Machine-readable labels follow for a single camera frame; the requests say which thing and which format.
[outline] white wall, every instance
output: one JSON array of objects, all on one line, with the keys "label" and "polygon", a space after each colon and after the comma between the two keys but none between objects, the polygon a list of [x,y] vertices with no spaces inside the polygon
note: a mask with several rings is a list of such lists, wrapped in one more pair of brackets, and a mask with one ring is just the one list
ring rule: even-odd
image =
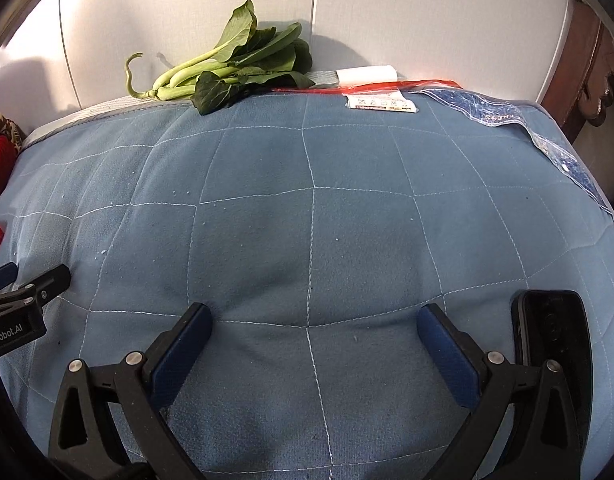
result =
[{"label": "white wall", "polygon": [[[503,98],[539,97],[568,26],[568,0],[252,1],[262,23],[303,24],[315,70],[389,63]],[[121,97],[137,51],[135,87],[148,88],[211,48],[242,2],[43,0],[0,51],[0,111],[30,131]]]},{"label": "white wall", "polygon": [[609,200],[614,199],[614,107],[600,126],[585,123],[574,148]]}]

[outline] metal screw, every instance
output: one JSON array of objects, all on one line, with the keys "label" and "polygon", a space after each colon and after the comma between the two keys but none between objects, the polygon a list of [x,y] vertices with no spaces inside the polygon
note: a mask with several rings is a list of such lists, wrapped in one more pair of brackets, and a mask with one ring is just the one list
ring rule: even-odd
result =
[{"label": "metal screw", "polygon": [[487,354],[487,359],[489,359],[490,363],[495,365],[501,365],[504,363],[504,355],[500,352],[489,352]]},{"label": "metal screw", "polygon": [[69,371],[77,372],[82,368],[82,361],[80,359],[74,359],[71,363],[69,363]]},{"label": "metal screw", "polygon": [[554,361],[553,359],[549,359],[547,361],[547,367],[552,372],[559,372],[562,370],[562,366],[560,366],[560,363],[558,361]]},{"label": "metal screw", "polygon": [[141,354],[140,352],[131,352],[127,354],[127,357],[125,358],[125,362],[128,365],[137,365],[142,360],[143,360],[143,354]]}]

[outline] white stitching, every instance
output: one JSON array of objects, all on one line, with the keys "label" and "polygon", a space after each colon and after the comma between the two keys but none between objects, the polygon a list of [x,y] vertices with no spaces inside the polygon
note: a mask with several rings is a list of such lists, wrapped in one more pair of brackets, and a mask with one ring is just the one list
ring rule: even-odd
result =
[{"label": "white stitching", "polygon": [[127,449],[127,452],[128,452],[128,453],[131,453],[132,455],[136,455],[136,456],[138,456],[138,457],[142,458],[143,460],[145,459],[145,457],[144,457],[143,455],[141,455],[141,454],[140,454],[139,452],[137,452],[137,451],[134,451],[133,449]]},{"label": "white stitching", "polygon": [[216,475],[255,475],[255,474],[262,474],[262,473],[287,473],[287,472],[298,472],[298,471],[312,471],[315,469],[327,469],[331,467],[350,467],[350,466],[357,466],[357,465],[380,464],[383,462],[391,462],[392,460],[401,460],[403,458],[409,458],[412,456],[422,455],[424,453],[431,453],[433,451],[438,451],[439,449],[444,449],[446,447],[447,446],[439,446],[439,447],[434,447],[432,449],[427,449],[424,451],[417,451],[415,453],[408,453],[406,455],[394,456],[392,458],[383,458],[381,460],[369,460],[367,462],[350,462],[347,464],[317,465],[313,467],[302,467],[302,468],[295,468],[295,469],[265,469],[265,470],[260,470],[260,471],[213,471],[210,469],[203,469],[203,473],[211,473],[211,474],[216,474]]},{"label": "white stitching", "polygon": [[369,193],[387,193],[390,195],[406,196],[407,198],[413,198],[406,193],[398,193],[396,191],[385,191],[384,189],[352,189],[349,187],[330,187],[330,186],[316,186],[316,189],[335,189],[338,191],[364,191]]},{"label": "white stitching", "polygon": [[[229,121],[229,124],[231,124],[231,121],[233,121],[234,115],[235,115],[235,112],[231,116],[231,120]],[[209,178],[209,171],[212,169],[213,160],[216,156],[216,153],[218,152],[218,148],[221,147],[221,143],[223,142],[224,138],[225,138],[225,132],[223,132],[223,135],[221,135],[221,139],[218,141],[218,144],[216,145],[216,149],[213,150],[212,160],[209,161],[209,165],[207,166],[207,173],[205,174],[205,180],[203,181],[203,187],[200,189],[200,195],[198,196],[199,205],[202,205],[202,202],[200,201],[203,200],[203,192],[205,191],[205,186],[207,185],[207,179]],[[198,216],[198,208],[197,206],[194,206],[194,220],[191,222],[191,232],[189,233],[189,252],[187,253],[187,304],[189,304],[189,268],[191,267],[191,246],[194,244],[194,228],[196,227],[196,216]]]},{"label": "white stitching", "polygon": [[35,173],[36,171],[41,170],[42,168],[46,166],[69,166],[70,164],[74,164],[75,162],[80,162],[81,160],[92,158],[93,156],[106,155],[107,153],[113,150],[119,150],[121,148],[153,148],[153,146],[150,146],[149,144],[125,144],[122,146],[114,146],[113,148],[105,150],[104,152],[92,153],[91,155],[81,156],[81,158],[75,158],[74,160],[70,160],[69,162],[46,162],[42,166],[34,168],[33,170],[28,171],[27,173],[18,175],[18,177],[22,178],[24,176],[28,176],[29,174]]},{"label": "white stitching", "polygon": [[263,322],[258,322],[258,321],[236,321],[236,320],[230,320],[230,319],[218,319],[217,322],[219,323],[238,323],[238,324],[245,324],[245,325],[280,326],[282,328],[307,328],[306,326],[301,326],[301,325],[281,325],[278,323],[263,323]]},{"label": "white stitching", "polygon": [[460,193],[461,191],[471,191],[474,189],[485,189],[485,188],[489,188],[489,189],[533,189],[535,190],[535,187],[531,187],[531,186],[487,186],[487,184],[485,184],[485,186],[465,187],[464,189],[451,189],[449,191],[438,191],[436,193],[422,193],[422,194],[417,194],[416,197],[442,195],[442,194],[447,194],[447,193]]},{"label": "white stitching", "polygon": [[[592,231],[591,231],[591,227],[590,227],[590,226],[589,226],[589,224],[587,223],[586,218],[584,218],[584,215],[581,215],[580,217],[583,219],[584,225],[586,226],[587,231],[589,232],[589,234],[590,234],[590,235],[591,235],[591,234],[593,234],[593,233],[592,233]],[[606,233],[606,231],[607,231],[607,229],[605,229],[605,230],[602,232],[602,236],[604,236],[604,234]],[[604,266],[604,270],[606,270],[606,271],[607,271],[607,276],[609,276],[609,279],[610,279],[610,280],[611,280],[611,282],[612,282],[612,285],[613,285],[613,290],[614,290],[614,281],[613,281],[613,278],[612,278],[612,276],[611,276],[611,274],[610,274],[610,272],[609,272],[609,269],[608,269],[608,267],[607,267],[607,264],[605,263],[605,260],[604,260],[604,258],[602,257],[602,251],[598,251],[598,255],[600,256],[600,261],[602,261],[602,265]]]},{"label": "white stitching", "polygon": [[[307,301],[306,301],[306,315],[305,315],[305,333],[307,334],[307,345],[309,347],[309,357],[311,357],[311,365],[313,366],[313,376],[316,380],[316,388],[318,389],[318,399],[321,403],[322,422],[325,426],[325,434],[327,435],[327,450],[329,451],[329,463],[334,465],[334,455],[331,452],[331,437],[329,436],[329,427],[327,426],[327,417],[325,416],[325,406],[322,402],[321,383],[318,380],[318,372],[316,371],[316,361],[313,358],[313,351],[311,349],[311,338],[309,337],[309,302],[311,301],[311,269],[313,262],[313,218],[314,210],[316,206],[316,181],[313,178],[313,171],[311,170],[311,162],[309,161],[309,152],[307,151],[307,144],[305,143],[305,119],[307,117],[307,108],[309,105],[309,98],[305,101],[305,113],[303,114],[303,124],[301,125],[301,137],[303,138],[303,148],[305,148],[305,157],[307,158],[307,165],[309,166],[309,174],[311,175],[311,184],[313,188],[311,190],[311,229],[309,230],[309,272],[307,280]],[[329,480],[331,480],[333,469],[329,468]]]},{"label": "white stitching", "polygon": [[425,243],[427,244],[427,251],[429,251],[429,256],[431,256],[431,261],[434,264],[434,269],[436,269],[436,277],[438,278],[438,286],[440,288],[440,295],[443,297],[443,307],[445,308],[445,313],[446,313],[447,305],[445,304],[445,297],[443,296],[443,282],[440,279],[440,272],[438,272],[438,266],[436,265],[436,259],[434,258],[434,255],[431,252],[431,247],[429,245],[429,239],[427,238],[427,232],[425,231],[425,224],[423,223],[423,217],[420,214],[420,208],[418,207],[418,202],[416,201],[416,192],[414,191],[413,184],[411,184],[409,172],[407,171],[407,168],[405,167],[405,161],[402,158],[401,149],[399,148],[398,143],[396,142],[396,137],[393,136],[393,133],[391,132],[391,128],[389,126],[387,126],[387,130],[389,134],[391,135],[391,140],[393,140],[394,146],[396,146],[396,151],[398,152],[398,156],[401,159],[402,169],[405,171],[405,175],[407,176],[409,187],[411,188],[411,193],[413,195],[411,198],[414,201],[414,205],[416,206],[416,211],[418,212],[418,219],[420,220],[420,227],[423,230],[423,237],[425,237]]},{"label": "white stitching", "polygon": [[23,383],[25,386],[27,386],[27,387],[28,387],[30,390],[32,390],[34,393],[36,393],[36,394],[40,395],[41,397],[43,397],[45,400],[48,400],[48,401],[49,401],[49,402],[51,402],[52,404],[55,404],[55,403],[56,403],[56,401],[55,401],[55,400],[52,400],[52,399],[50,399],[49,397],[44,396],[44,395],[43,395],[42,393],[40,393],[40,391],[38,391],[36,388],[33,388],[32,386],[30,386],[30,384],[29,384],[29,383],[27,383],[27,382],[25,381],[25,379],[23,378],[23,376],[22,376],[22,375],[20,374],[20,372],[19,372],[19,371],[16,369],[16,367],[14,366],[14,364],[13,364],[11,361],[9,361],[9,359],[7,359],[7,358],[3,357],[3,360],[4,360],[4,361],[5,361],[5,362],[6,362],[6,363],[7,363],[7,364],[10,366],[10,368],[11,368],[11,369],[14,371],[14,373],[15,373],[16,375],[18,375],[18,377],[20,378],[20,380],[22,381],[22,383]]},{"label": "white stitching", "polygon": [[44,210],[43,211],[34,211],[33,213],[28,213],[27,215],[23,215],[23,216],[16,216],[15,214],[12,214],[12,213],[4,213],[4,214],[5,215],[12,215],[14,218],[18,218],[20,220],[20,219],[23,219],[23,218],[27,218],[28,216],[41,215],[43,213],[48,214],[48,215],[53,215],[53,216],[60,216],[60,217],[65,218],[67,220],[71,220],[71,218],[69,218],[68,216],[61,215],[60,213],[52,213],[51,211],[44,211]]},{"label": "white stitching", "polygon": [[[311,350],[311,338],[309,337],[309,327],[305,327],[307,333],[307,344],[309,345],[309,356],[311,357],[311,365],[313,366],[313,376],[316,379],[316,387],[318,388],[318,398],[321,402],[322,421],[325,425],[325,434],[327,435],[327,449],[329,451],[329,460],[331,465],[334,465],[334,455],[331,452],[331,438],[329,437],[329,428],[327,426],[327,418],[325,417],[325,406],[322,403],[321,383],[318,380],[318,372],[316,371],[316,361],[313,358],[313,351]],[[331,469],[329,470],[329,478],[331,478]]]},{"label": "white stitching", "polygon": [[113,205],[106,205],[103,207],[97,207],[95,209],[92,209],[91,211],[87,211],[87,213],[83,213],[82,215],[78,215],[74,217],[74,220],[78,220],[79,218],[83,218],[84,216],[89,215],[90,213],[95,213],[97,211],[103,211],[103,209],[111,209],[113,207],[127,207],[131,204],[113,204]]},{"label": "white stitching", "polygon": [[458,151],[462,153],[462,156],[467,160],[467,162],[469,162],[469,165],[473,168],[473,171],[476,172],[476,174],[478,175],[478,178],[481,180],[482,184],[485,186],[485,190],[487,191],[487,195],[489,196],[489,199],[491,200],[491,203],[494,206],[494,209],[496,210],[496,213],[498,213],[498,217],[500,218],[500,221],[503,222],[504,230],[507,232],[507,235],[509,236],[509,239],[511,240],[511,243],[514,246],[514,250],[516,250],[516,255],[518,256],[518,261],[520,262],[520,268],[522,269],[522,276],[524,277],[524,284],[526,285],[527,288],[529,288],[529,282],[527,281],[527,273],[524,270],[524,264],[522,263],[522,258],[520,257],[520,253],[518,252],[518,247],[516,246],[516,242],[514,241],[514,237],[509,232],[509,228],[507,227],[506,222],[504,222],[503,216],[500,214],[500,211],[498,210],[498,206],[496,205],[496,202],[495,202],[494,198],[491,196],[491,193],[487,189],[487,184],[485,183],[485,180],[482,178],[482,176],[480,175],[480,173],[478,172],[476,167],[473,165],[471,160],[469,160],[469,157],[467,155],[465,155],[465,152],[463,152],[463,150],[458,145],[458,143],[456,143],[456,141],[453,140],[452,137],[449,136],[449,134],[447,133],[447,130],[445,129],[443,124],[440,122],[440,119],[438,119],[438,116],[436,115],[436,112],[434,112],[434,109],[432,108],[431,105],[429,105],[429,109],[431,110],[431,113],[433,113],[434,118],[436,118],[436,121],[439,124],[439,126],[443,129],[443,131],[447,135],[447,138],[450,139],[453,142],[453,145],[456,148],[458,148]]},{"label": "white stitching", "polygon": [[493,285],[502,285],[503,283],[522,282],[523,280],[525,280],[525,278],[518,278],[517,280],[504,280],[504,282],[485,283],[484,285],[468,286],[466,288],[459,288],[458,290],[452,290],[451,292],[446,292],[445,295],[449,296],[450,294],[455,294],[456,292],[464,292],[465,290],[472,290],[473,288],[482,288],[483,286],[493,286]]},{"label": "white stitching", "polygon": [[596,435],[598,434],[598,432],[599,432],[600,430],[602,430],[602,427],[604,426],[605,422],[606,422],[606,421],[607,421],[607,419],[609,418],[609,414],[610,414],[610,413],[611,413],[611,412],[609,411],[609,412],[607,412],[607,413],[605,414],[605,416],[602,418],[602,421],[599,423],[599,425],[598,425],[598,427],[596,428],[596,430],[594,431],[594,433],[589,435],[589,438],[587,439],[587,442],[591,442],[591,440],[593,440],[593,439],[596,437]]},{"label": "white stitching", "polygon": [[[165,129],[162,135],[164,135],[168,130],[169,128]],[[150,150],[150,152],[147,154],[147,157],[145,157],[145,160],[143,161],[143,167],[141,168],[141,172],[138,174],[138,178],[136,179],[136,184],[134,185],[134,191],[132,192],[132,196],[129,199],[130,205],[132,205],[132,200],[134,198],[134,195],[136,194],[136,190],[138,189],[138,184],[140,183],[141,177],[143,176],[143,171],[145,171],[145,167],[147,166],[147,160],[149,159],[149,156],[151,155],[153,150],[154,148]],[[118,223],[118,229],[116,229],[116,233],[114,233],[114,236],[111,238],[110,246],[108,247],[108,250],[105,253],[105,256],[103,257],[103,261],[100,264],[100,269],[98,271],[98,283],[96,285],[96,290],[94,291],[94,296],[92,296],[92,300],[90,301],[90,306],[87,309],[87,314],[85,316],[85,326],[82,330],[82,342],[81,342],[81,348],[78,351],[78,357],[81,357],[82,348],[85,346],[85,336],[87,335],[87,324],[89,323],[89,320],[90,320],[90,312],[92,311],[92,305],[94,304],[94,300],[96,299],[98,291],[100,290],[100,281],[102,280],[102,276],[103,276],[103,267],[105,266],[105,262],[107,261],[108,256],[110,256],[111,248],[114,246],[114,241],[116,240],[116,237],[118,236],[118,233],[120,232],[120,228],[123,226],[123,222],[125,221],[125,218],[127,217],[128,212],[129,212],[129,207],[123,213],[123,218],[120,219],[120,222]]]},{"label": "white stitching", "polygon": [[[124,129],[121,130],[121,133],[119,134],[119,136],[118,136],[118,138],[116,140],[118,140],[120,138],[120,136],[123,134],[124,131],[125,131]],[[65,173],[65,170],[66,170],[66,166],[62,169],[60,175],[58,175],[58,178],[56,179],[56,182],[54,183],[54,186],[52,187],[52,192],[49,194],[49,198],[47,199],[47,203],[45,204],[45,207],[43,208],[43,211],[41,212],[41,216],[40,216],[40,218],[39,218],[39,220],[38,220],[38,222],[36,224],[36,227],[34,227],[34,233],[31,235],[30,248],[29,248],[28,253],[27,253],[27,259],[29,259],[31,250],[34,247],[34,238],[36,237],[36,233],[38,232],[38,226],[40,225],[40,223],[43,220],[43,215],[42,214],[47,212],[47,206],[49,206],[49,203],[52,200],[52,197],[54,196],[54,191],[56,191],[56,187],[58,186],[58,183],[59,183],[60,179],[63,177],[63,174]],[[52,214],[54,214],[56,216],[62,216],[64,218],[67,218],[66,216],[61,215],[61,214],[56,214],[56,213],[52,213]],[[62,251],[62,253],[65,251],[65,244],[66,244],[66,241],[63,242],[63,251]],[[36,353],[37,342],[38,342],[38,339],[34,340],[34,343],[33,343],[32,348],[31,348],[30,370],[28,371],[28,380],[30,380],[30,381],[31,381],[31,368],[32,368],[32,365],[34,363],[34,354]]]},{"label": "white stitching", "polygon": [[[540,194],[538,194],[538,197],[540,198],[540,201],[542,202],[542,204],[544,205],[545,209],[548,211],[549,216],[551,216],[551,219],[554,221],[554,224],[556,225],[556,228],[558,229],[558,232],[560,233],[560,236],[562,237],[563,241],[565,242],[565,246],[568,247],[568,250],[571,249],[567,238],[565,237],[564,233],[562,232],[562,229],[560,228],[560,225],[558,225],[558,222],[556,221],[556,219],[554,218],[553,214],[551,213],[551,210],[549,209],[549,207],[547,207],[547,204],[545,203],[545,201],[542,199],[542,197],[540,196]],[[591,233],[591,229],[589,228],[589,225],[587,225],[587,230],[589,231],[589,234]],[[600,235],[600,238],[598,238],[598,241],[600,241],[600,239],[602,238],[602,236],[604,235],[604,232],[606,231],[606,229],[602,232],[602,235]],[[607,349],[604,346],[604,341],[603,341],[603,334],[600,331],[600,322],[598,319],[598,316],[596,314],[596,308],[594,307],[594,302],[591,298],[591,295],[589,294],[589,289],[586,286],[586,282],[584,281],[583,278],[583,274],[580,271],[580,267],[578,266],[578,263],[575,259],[573,259],[573,263],[576,266],[576,270],[578,271],[578,276],[580,277],[580,280],[583,283],[584,286],[584,290],[586,291],[587,297],[589,298],[589,305],[591,307],[591,311],[594,314],[594,319],[596,320],[596,325],[598,327],[598,338],[599,338],[599,342],[602,345],[602,351],[604,353],[604,362],[607,366],[607,378],[609,379],[609,400],[610,403],[612,405],[612,410],[614,407],[613,404],[613,386],[612,386],[612,374],[611,371],[609,370],[609,358],[607,357]],[[607,266],[604,266],[605,270],[607,271],[607,273],[609,273],[609,270],[607,269]],[[611,441],[612,438],[612,430],[613,430],[613,412],[612,410],[610,410],[610,418],[609,418],[609,435],[607,437],[608,441],[607,441],[607,449],[609,449],[609,442]]]},{"label": "white stitching", "polygon": [[400,308],[395,308],[394,310],[388,310],[387,312],[381,312],[379,314],[371,314],[369,316],[360,316],[360,317],[354,317],[352,319],[343,319],[342,321],[334,321],[332,323],[323,323],[323,324],[319,324],[319,325],[312,325],[312,326],[310,326],[310,328],[321,328],[321,327],[324,327],[324,326],[332,326],[332,325],[338,325],[338,324],[341,324],[341,323],[349,323],[351,321],[359,321],[361,319],[370,319],[372,317],[387,316],[388,314],[394,314],[396,312],[402,312],[403,310],[408,310],[410,308],[415,308],[417,306],[421,306],[421,305],[427,304],[430,301],[437,300],[438,298],[442,298],[442,296],[434,296],[430,300],[423,301],[422,303],[402,306]]},{"label": "white stitching", "polygon": [[63,298],[63,296],[58,295],[58,298],[60,298],[61,300],[65,301],[66,303],[69,303],[70,305],[77,306],[78,308],[82,308],[83,310],[87,310],[84,306],[77,305],[77,304],[69,301],[68,299]]},{"label": "white stitching", "polygon": [[390,128],[399,128],[401,130],[407,130],[408,132],[419,132],[421,134],[433,134],[433,135],[438,135],[438,136],[441,136],[441,137],[447,137],[447,134],[443,135],[440,132],[432,132],[430,130],[418,130],[417,128],[408,128],[407,126],[396,126],[396,125],[390,124],[389,127]]},{"label": "white stitching", "polygon": [[198,205],[215,204],[218,202],[229,202],[229,200],[240,200],[241,198],[258,198],[261,196],[280,196],[280,195],[284,195],[287,193],[294,193],[296,191],[309,191],[310,189],[313,189],[313,188],[312,187],[300,187],[298,189],[289,189],[287,191],[281,191],[280,193],[234,196],[232,198],[219,198],[218,200],[208,200],[207,202],[201,202]]},{"label": "white stitching", "polygon": [[584,291],[587,294],[587,297],[589,298],[589,305],[591,307],[591,311],[594,314],[594,319],[596,320],[596,325],[598,326],[598,341],[600,343],[600,345],[602,346],[602,352],[604,353],[604,363],[607,367],[607,378],[609,379],[609,402],[611,403],[612,409],[610,410],[610,414],[609,414],[609,435],[607,436],[607,450],[609,449],[609,443],[612,439],[612,430],[613,430],[613,407],[614,407],[614,403],[613,403],[613,386],[612,386],[612,374],[609,370],[609,358],[607,357],[607,349],[604,346],[604,341],[602,340],[602,334],[600,333],[600,322],[598,321],[598,316],[596,315],[596,308],[594,307],[594,302],[591,299],[591,295],[589,294],[589,289],[586,286],[586,283],[584,281],[582,272],[580,272],[580,267],[578,267],[578,263],[577,261],[574,259],[573,260],[574,265],[576,266],[576,269],[578,270],[578,276],[580,276],[580,280],[583,282],[583,286],[584,286]]},{"label": "white stitching", "polygon": [[85,310],[87,312],[114,312],[116,314],[146,314],[148,316],[168,316],[168,317],[180,317],[180,314],[159,314],[157,312],[141,312],[138,310],[88,310],[87,308],[85,308],[84,306],[81,305],[77,305],[69,300],[66,300],[65,298],[63,298],[63,296],[59,296],[59,298],[63,301],[65,301],[66,303],[69,303],[73,306],[76,306],[82,310]]},{"label": "white stitching", "polygon": [[148,316],[180,317],[179,314],[157,314],[156,312],[140,312],[136,310],[89,310],[88,312],[115,312],[116,314],[146,314]]}]

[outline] vegetable stem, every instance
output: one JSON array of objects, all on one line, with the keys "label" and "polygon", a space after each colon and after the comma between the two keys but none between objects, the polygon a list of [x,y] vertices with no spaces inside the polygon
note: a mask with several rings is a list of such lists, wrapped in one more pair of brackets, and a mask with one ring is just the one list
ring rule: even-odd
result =
[{"label": "vegetable stem", "polygon": [[183,68],[175,73],[171,79],[169,80],[169,84],[167,85],[169,88],[174,88],[178,86],[186,79],[190,77],[199,76],[205,70],[209,70],[213,72],[213,70],[217,70],[219,68],[225,68],[227,63],[221,63],[219,61],[215,61],[213,59],[207,59],[205,61],[201,61],[200,63],[193,64],[192,66],[188,66],[187,68]]},{"label": "vegetable stem", "polygon": [[180,72],[181,70],[185,69],[185,68],[189,68],[192,65],[198,64],[202,61],[206,61],[208,59],[210,59],[212,56],[215,56],[215,54],[218,54],[223,48],[225,48],[227,45],[229,45],[231,43],[231,40],[229,41],[225,41],[225,43],[218,45],[217,47],[213,48],[212,50],[202,54],[201,56],[198,57],[194,57],[184,63],[181,63],[179,65],[176,65],[174,68],[171,68],[169,70],[167,70],[167,72],[161,74],[159,76],[158,79],[156,79],[156,81],[153,82],[153,86],[152,86],[152,90],[157,91],[161,86],[165,86],[167,85],[167,83],[170,82],[171,78],[178,72]]},{"label": "vegetable stem", "polygon": [[177,86],[176,88],[167,88],[161,86],[156,92],[156,97],[161,101],[171,101],[172,99],[181,99],[190,97],[194,94],[196,85]]},{"label": "vegetable stem", "polygon": [[125,62],[125,86],[127,89],[127,93],[130,94],[132,97],[135,97],[136,99],[147,99],[149,97],[154,97],[156,92],[152,93],[151,90],[147,92],[137,92],[132,88],[132,71],[129,70],[129,63],[132,59],[136,59],[137,57],[143,57],[143,53],[137,52],[135,54],[132,54],[127,58]]},{"label": "vegetable stem", "polygon": [[218,70],[212,70],[219,78],[227,77],[228,75],[238,72],[238,68],[234,66],[226,66],[225,68],[219,68]]}]

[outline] blue gripper pad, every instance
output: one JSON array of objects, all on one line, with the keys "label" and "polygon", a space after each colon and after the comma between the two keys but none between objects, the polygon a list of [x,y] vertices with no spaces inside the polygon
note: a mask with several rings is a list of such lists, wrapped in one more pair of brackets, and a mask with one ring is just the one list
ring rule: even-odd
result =
[{"label": "blue gripper pad", "polygon": [[14,262],[9,262],[0,267],[0,290],[14,283],[18,276],[18,267]]},{"label": "blue gripper pad", "polygon": [[473,411],[480,401],[478,372],[452,335],[443,327],[430,305],[425,305],[418,311],[417,324],[418,337],[447,383],[453,399],[458,405]]},{"label": "blue gripper pad", "polygon": [[185,314],[170,331],[180,330],[180,333],[153,369],[150,402],[155,410],[174,402],[187,374],[212,335],[212,314],[209,307],[193,304],[191,309],[195,310],[191,317],[186,319]]}]

